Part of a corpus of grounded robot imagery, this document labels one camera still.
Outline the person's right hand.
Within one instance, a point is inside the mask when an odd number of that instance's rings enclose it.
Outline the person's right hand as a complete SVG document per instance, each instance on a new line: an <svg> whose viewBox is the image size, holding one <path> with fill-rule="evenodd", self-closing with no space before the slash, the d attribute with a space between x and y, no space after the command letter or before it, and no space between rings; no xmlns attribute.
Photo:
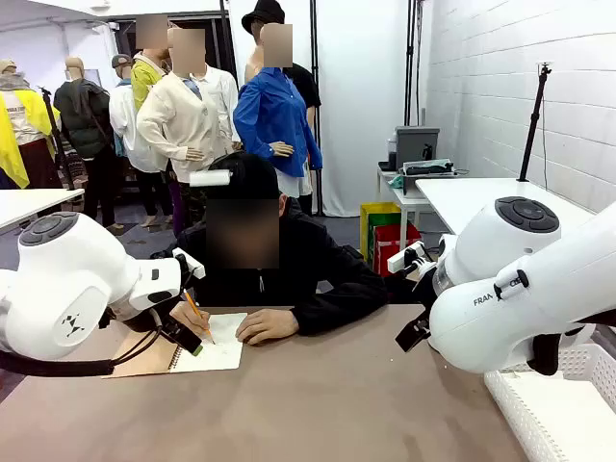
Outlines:
<svg viewBox="0 0 616 462"><path fill-rule="evenodd" d="M188 301L180 301L169 314L186 325L202 340L212 340L209 325L210 315L207 312L195 309Z"/></svg>

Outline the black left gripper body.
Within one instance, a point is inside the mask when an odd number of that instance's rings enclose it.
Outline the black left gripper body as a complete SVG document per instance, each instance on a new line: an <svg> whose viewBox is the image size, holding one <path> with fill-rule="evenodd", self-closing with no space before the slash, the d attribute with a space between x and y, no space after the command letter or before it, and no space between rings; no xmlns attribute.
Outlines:
<svg viewBox="0 0 616 462"><path fill-rule="evenodd" d="M112 309L114 319L135 332L147 332L156 329L157 324L151 314L150 309L135 310L128 308L124 310Z"/></svg>

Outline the person's left hand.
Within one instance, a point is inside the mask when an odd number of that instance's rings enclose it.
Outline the person's left hand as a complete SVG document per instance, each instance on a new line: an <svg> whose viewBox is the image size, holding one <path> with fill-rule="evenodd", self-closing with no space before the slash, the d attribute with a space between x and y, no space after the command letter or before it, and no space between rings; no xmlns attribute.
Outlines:
<svg viewBox="0 0 616 462"><path fill-rule="evenodd" d="M244 318L237 328L236 338L241 343L257 346L291 337L298 329L298 322L291 311L261 309Z"/></svg>

